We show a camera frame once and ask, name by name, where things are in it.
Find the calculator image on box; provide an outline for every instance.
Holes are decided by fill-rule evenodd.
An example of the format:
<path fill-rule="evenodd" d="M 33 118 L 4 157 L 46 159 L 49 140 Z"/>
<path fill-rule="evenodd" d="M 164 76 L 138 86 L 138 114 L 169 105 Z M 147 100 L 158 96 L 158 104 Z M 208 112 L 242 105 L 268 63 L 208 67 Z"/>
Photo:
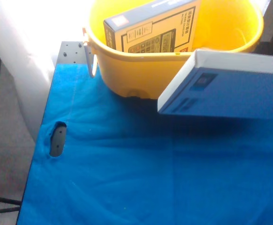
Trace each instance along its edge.
<path fill-rule="evenodd" d="M 129 53 L 172 53 L 174 52 L 176 29 L 152 37 L 128 49 Z"/>

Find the gray floor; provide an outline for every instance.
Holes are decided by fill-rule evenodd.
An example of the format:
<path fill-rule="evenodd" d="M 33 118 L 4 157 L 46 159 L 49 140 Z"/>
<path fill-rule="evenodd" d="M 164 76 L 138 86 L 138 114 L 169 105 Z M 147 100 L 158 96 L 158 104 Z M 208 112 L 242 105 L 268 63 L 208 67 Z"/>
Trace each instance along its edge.
<path fill-rule="evenodd" d="M 13 78 L 0 73 L 0 197 L 21 200 L 34 151 L 21 116 Z M 8 205 L 0 203 L 0 208 Z M 14 225 L 17 212 L 0 214 L 0 225 Z"/>

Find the table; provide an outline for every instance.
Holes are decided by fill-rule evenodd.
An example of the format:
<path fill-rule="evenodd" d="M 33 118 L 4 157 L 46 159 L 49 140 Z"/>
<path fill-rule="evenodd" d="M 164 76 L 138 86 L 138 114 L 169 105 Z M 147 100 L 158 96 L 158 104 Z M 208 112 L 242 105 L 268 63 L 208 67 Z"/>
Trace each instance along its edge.
<path fill-rule="evenodd" d="M 18 225 L 273 224 L 273 120 L 159 115 L 91 79 L 82 51 L 58 60 Z"/>

